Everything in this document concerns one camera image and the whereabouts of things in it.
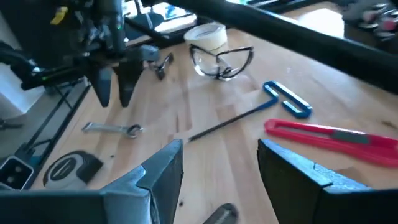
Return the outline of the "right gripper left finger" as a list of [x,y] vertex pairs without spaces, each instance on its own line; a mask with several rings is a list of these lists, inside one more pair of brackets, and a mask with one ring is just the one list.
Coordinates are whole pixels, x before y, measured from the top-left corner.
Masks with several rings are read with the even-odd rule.
[[99,190],[0,191],[0,224],[172,224],[182,179],[174,139]]

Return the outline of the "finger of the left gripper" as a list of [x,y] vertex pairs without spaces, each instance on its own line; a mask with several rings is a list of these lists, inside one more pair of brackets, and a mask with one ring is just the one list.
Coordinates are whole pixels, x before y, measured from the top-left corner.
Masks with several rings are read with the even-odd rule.
[[118,76],[119,100],[123,108],[128,107],[143,70],[143,62],[139,60],[120,62],[118,67],[114,67]]
[[114,71],[110,66],[93,65],[90,67],[89,81],[103,108],[109,105],[113,74]]

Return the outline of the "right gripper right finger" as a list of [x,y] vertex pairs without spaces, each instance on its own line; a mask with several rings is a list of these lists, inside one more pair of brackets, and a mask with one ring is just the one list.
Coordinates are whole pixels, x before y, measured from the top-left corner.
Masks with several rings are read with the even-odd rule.
[[257,161],[279,224],[398,224],[398,189],[372,189],[268,139]]

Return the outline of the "silver combination wrench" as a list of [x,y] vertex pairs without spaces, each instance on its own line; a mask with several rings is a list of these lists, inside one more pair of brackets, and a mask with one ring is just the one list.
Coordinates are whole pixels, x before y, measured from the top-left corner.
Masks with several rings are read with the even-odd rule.
[[117,125],[109,125],[109,124],[99,124],[99,123],[86,123],[84,127],[82,127],[82,131],[84,133],[98,131],[98,132],[111,132],[111,133],[120,133],[125,135],[128,138],[136,138],[138,133],[143,131],[143,127],[139,124],[133,124],[132,126],[117,126]]

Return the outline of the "red utility knife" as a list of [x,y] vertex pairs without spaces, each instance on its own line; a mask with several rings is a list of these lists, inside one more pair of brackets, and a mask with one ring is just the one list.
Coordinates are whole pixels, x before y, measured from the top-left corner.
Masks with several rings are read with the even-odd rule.
[[385,167],[398,167],[398,139],[331,126],[269,119],[265,132],[291,141],[341,152]]

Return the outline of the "black wire stripper pliers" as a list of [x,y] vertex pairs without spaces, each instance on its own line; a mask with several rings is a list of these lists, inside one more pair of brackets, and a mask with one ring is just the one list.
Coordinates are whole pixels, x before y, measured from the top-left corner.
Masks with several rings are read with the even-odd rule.
[[237,224],[239,212],[232,203],[220,205],[203,224]]

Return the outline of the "blue handled hex key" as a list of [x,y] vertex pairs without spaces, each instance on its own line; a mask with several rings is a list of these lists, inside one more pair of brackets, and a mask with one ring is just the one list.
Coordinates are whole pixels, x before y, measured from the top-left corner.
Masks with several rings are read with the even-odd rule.
[[284,95],[287,100],[283,101],[281,104],[285,108],[287,112],[289,112],[293,117],[297,119],[306,119],[309,118],[312,115],[313,108],[312,106],[307,103],[304,99],[299,97],[297,94],[289,90],[287,87],[283,86],[281,83],[275,81],[275,80],[270,80],[262,85],[263,91],[270,96],[270,100],[266,101],[265,103],[241,114],[238,116],[235,116],[225,122],[222,122],[220,124],[217,124],[216,126],[213,126],[212,128],[209,128],[207,130],[204,130],[196,135],[193,135],[188,138],[188,142],[195,141],[207,134],[210,134],[213,131],[216,131],[217,129],[223,128],[239,119],[242,119],[246,116],[249,116],[255,112],[265,110],[270,108],[271,106],[275,105],[279,101],[279,95]]

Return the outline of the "black grey tape measure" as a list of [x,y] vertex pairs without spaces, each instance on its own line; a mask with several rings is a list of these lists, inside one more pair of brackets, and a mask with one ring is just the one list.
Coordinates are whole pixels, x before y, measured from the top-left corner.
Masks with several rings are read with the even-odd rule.
[[103,162],[85,151],[72,151],[59,157],[46,170],[43,185],[50,190],[84,189]]

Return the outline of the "white masking tape roll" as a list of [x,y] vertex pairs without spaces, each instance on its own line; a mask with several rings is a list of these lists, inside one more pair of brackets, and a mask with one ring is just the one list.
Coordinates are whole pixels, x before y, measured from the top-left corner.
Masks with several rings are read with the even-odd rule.
[[228,41],[226,26],[217,22],[196,26],[187,31],[183,38],[187,44],[209,51],[220,48]]

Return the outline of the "white box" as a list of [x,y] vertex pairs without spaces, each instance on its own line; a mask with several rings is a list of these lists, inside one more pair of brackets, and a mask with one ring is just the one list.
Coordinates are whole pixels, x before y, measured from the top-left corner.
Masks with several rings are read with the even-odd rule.
[[21,81],[10,69],[0,63],[0,118],[11,119],[26,114],[44,94],[44,87],[23,90]]

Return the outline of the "clear safety glasses black frame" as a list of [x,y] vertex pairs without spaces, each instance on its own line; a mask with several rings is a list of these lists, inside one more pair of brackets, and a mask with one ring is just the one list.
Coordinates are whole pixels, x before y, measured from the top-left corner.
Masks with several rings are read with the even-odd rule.
[[189,53],[197,74],[229,81],[250,65],[254,58],[254,47],[240,47],[215,52],[190,44]]

